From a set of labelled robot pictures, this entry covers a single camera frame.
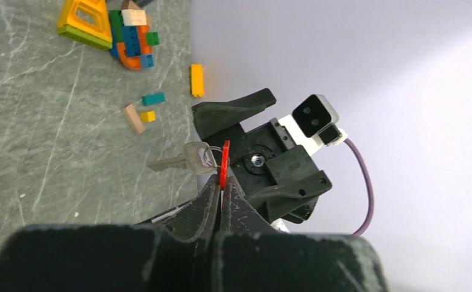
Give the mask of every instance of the cable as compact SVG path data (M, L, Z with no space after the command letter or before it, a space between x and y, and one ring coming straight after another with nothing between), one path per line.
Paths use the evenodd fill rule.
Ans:
M370 180L369 171L365 166L365 161L363 161L363 157L361 156L358 147L356 147L356 145L354 145L354 143L349 138L345 139L344 143L349 146L352 153L354 153L354 156L356 156L359 167L361 168L361 172L363 173L363 178L365 179L365 185L367 186L367 196L369 198L369 208L367 209L367 216L365 217L365 220L363 221L361 226L352 234L362 235L363 232L365 232L365 230L367 230L367 228L369 227L370 222L372 221L372 216L374 215L374 190L372 189L372 182Z

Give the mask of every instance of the blue lego brick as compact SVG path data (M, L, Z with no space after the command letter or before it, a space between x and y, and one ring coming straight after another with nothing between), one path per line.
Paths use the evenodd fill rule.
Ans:
M118 54L118 48L116 46L116 43L118 42L117 38L116 38L116 34L114 33L114 29L113 27L111 26L111 34L113 35L113 47L109 50L109 52L111 52L111 55L115 58L115 59L119 59L120 58L120 55Z
M141 68L142 69L148 69L152 68L154 66L154 57L152 54L149 55L141 55L139 56L141 59Z
M164 92L150 94L149 96L143 96L141 97L141 99L143 100L144 106L155 105L157 103L166 101L166 98L164 97Z
M125 42L125 53L127 57L141 56L141 47L139 38L137 37L137 29L135 26L123 26L123 41Z

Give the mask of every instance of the red key tag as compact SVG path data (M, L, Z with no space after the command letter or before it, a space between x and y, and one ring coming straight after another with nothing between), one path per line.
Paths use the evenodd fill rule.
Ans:
M229 145L230 144L231 142L229 140L226 140L222 148L221 167L220 167L220 190L224 190L225 185L227 184L227 167L229 165Z

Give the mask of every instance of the white lego brick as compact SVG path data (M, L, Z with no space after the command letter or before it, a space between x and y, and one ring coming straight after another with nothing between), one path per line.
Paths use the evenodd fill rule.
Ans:
M147 14L145 10L123 9L123 24L126 26L147 26Z

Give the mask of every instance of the teal lego brick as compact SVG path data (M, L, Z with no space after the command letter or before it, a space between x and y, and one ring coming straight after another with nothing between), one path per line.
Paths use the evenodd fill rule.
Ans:
M123 18L121 10L109 10L109 22L117 41L123 41Z
M142 69L148 69L148 68L152 68L154 66L154 58L153 58L152 54L141 55L141 56L139 56L139 58L141 59L141 68Z
M147 44L157 46L159 44L159 34L157 32L147 32Z
M164 92L150 94L149 96L143 96L141 99L143 100L144 106L155 105L157 103L166 101L166 98L164 97Z

